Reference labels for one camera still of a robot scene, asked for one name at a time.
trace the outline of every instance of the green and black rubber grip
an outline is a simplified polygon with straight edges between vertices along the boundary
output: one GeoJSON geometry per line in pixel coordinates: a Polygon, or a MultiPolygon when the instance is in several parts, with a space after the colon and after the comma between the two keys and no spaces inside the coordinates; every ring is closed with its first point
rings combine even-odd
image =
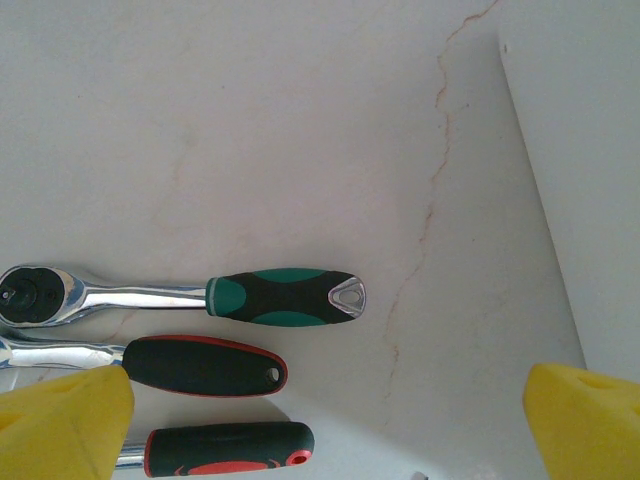
{"type": "Polygon", "coordinates": [[[313,433],[303,423],[264,422],[155,430],[147,439],[147,477],[184,477],[290,467],[313,453],[313,433]]]}
{"type": "Polygon", "coordinates": [[[212,278],[210,315],[280,327],[347,322],[365,306],[362,281],[338,271],[280,268],[212,278]]]}

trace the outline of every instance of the ratchet wrench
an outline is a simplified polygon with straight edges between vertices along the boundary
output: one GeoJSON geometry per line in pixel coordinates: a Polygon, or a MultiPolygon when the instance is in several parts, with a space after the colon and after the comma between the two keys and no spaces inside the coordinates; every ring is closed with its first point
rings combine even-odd
{"type": "Polygon", "coordinates": [[[19,265],[0,277],[0,321],[54,327],[109,307],[206,309],[281,327],[347,322],[364,311],[362,281],[339,271],[280,268],[210,279],[206,286],[118,286],[57,267],[19,265]]]}

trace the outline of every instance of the hand tool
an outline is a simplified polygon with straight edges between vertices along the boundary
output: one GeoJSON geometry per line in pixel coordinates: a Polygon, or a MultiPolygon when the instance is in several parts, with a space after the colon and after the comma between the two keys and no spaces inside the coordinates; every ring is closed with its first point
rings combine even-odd
{"type": "Polygon", "coordinates": [[[341,323],[365,307],[350,273],[281,268],[212,278],[206,287],[100,285],[56,267],[21,265],[0,277],[0,321],[53,327],[108,307],[207,309],[209,315],[283,327],[341,323]]]}
{"type": "Polygon", "coordinates": [[[303,423],[230,423],[155,430],[147,443],[125,445],[116,470],[147,477],[251,472],[306,463],[313,433],[303,423]]]}
{"type": "Polygon", "coordinates": [[[0,369],[103,365],[122,365],[131,380],[190,395],[267,395],[287,381],[287,366],[277,355],[218,338],[160,335],[122,347],[30,338],[15,331],[0,336],[0,369]]]}

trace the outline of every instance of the white wall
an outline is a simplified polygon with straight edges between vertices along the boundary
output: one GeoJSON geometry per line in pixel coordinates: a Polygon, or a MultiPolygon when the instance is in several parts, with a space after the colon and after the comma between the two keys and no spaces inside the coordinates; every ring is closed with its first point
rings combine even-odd
{"type": "Polygon", "coordinates": [[[640,7],[512,1],[503,59],[590,369],[640,382],[640,7]]]}

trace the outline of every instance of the red grip trim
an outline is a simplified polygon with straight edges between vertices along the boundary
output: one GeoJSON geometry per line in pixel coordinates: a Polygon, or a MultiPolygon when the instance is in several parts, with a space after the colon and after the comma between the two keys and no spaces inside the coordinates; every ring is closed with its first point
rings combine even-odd
{"type": "MultiPolygon", "coordinates": [[[[264,350],[262,348],[254,347],[252,345],[246,345],[244,343],[239,343],[239,342],[232,342],[231,340],[224,340],[222,338],[205,337],[202,335],[154,335],[151,337],[141,337],[141,338],[138,338],[137,340],[145,340],[145,341],[147,340],[182,340],[187,342],[208,343],[209,345],[229,347],[229,348],[234,348],[236,350],[243,350],[245,352],[256,353],[258,355],[269,357],[270,359],[277,362],[282,367],[282,371],[284,372],[283,378],[278,380],[280,382],[280,386],[276,390],[270,392],[269,395],[273,395],[274,393],[278,393],[280,390],[282,390],[289,378],[289,369],[287,368],[287,364],[284,362],[282,358],[280,358],[278,355],[276,355],[273,352],[264,350]]],[[[154,387],[154,388],[157,388],[158,390],[164,390],[165,392],[176,393],[174,390],[168,390],[168,389],[159,388],[159,387],[154,387]]],[[[183,393],[183,392],[178,392],[178,393],[181,393],[183,395],[191,395],[194,397],[211,398],[210,395],[199,395],[197,393],[183,393]]],[[[264,394],[243,395],[242,398],[262,397],[262,396],[264,396],[264,394]]],[[[236,395],[216,395],[216,398],[238,398],[238,397],[236,395]]]]}
{"type": "Polygon", "coordinates": [[[309,450],[296,450],[289,458],[287,458],[287,465],[293,467],[295,465],[302,465],[311,458],[311,452],[309,450]]]}
{"type": "Polygon", "coordinates": [[[213,473],[237,473],[237,472],[255,472],[257,470],[266,470],[268,465],[259,462],[218,462],[201,465],[189,470],[189,475],[210,475],[213,473]]]}
{"type": "Polygon", "coordinates": [[[149,438],[147,438],[147,444],[144,447],[144,473],[147,477],[153,478],[151,476],[151,468],[149,466],[149,454],[151,453],[151,444],[153,443],[153,437],[155,436],[157,430],[151,432],[149,438]]]}

